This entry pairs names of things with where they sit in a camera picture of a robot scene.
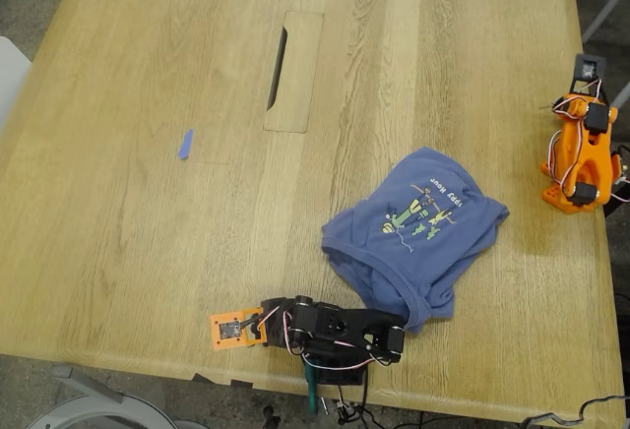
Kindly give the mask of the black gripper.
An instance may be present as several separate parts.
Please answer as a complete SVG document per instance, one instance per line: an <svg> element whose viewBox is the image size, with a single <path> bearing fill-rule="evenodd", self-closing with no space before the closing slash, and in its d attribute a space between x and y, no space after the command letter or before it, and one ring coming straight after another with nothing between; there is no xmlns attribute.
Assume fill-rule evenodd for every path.
<svg viewBox="0 0 630 429"><path fill-rule="evenodd" d="M263 346L287 346L285 337L290 336L288 328L294 303L294 298L286 297L271 298L261 302L263 314L270 314L270 317L263 323L266 333L266 341Z"/></svg>

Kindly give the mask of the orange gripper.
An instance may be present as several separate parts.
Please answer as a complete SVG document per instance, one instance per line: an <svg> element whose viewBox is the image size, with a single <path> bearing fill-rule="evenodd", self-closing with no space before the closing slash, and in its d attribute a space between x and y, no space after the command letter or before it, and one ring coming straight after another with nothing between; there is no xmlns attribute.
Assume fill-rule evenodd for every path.
<svg viewBox="0 0 630 429"><path fill-rule="evenodd" d="M556 99L551 111L573 120L592 117L605 119L606 122L614 122L618 115L618 110L608 105L603 99L578 93L566 93Z"/></svg>

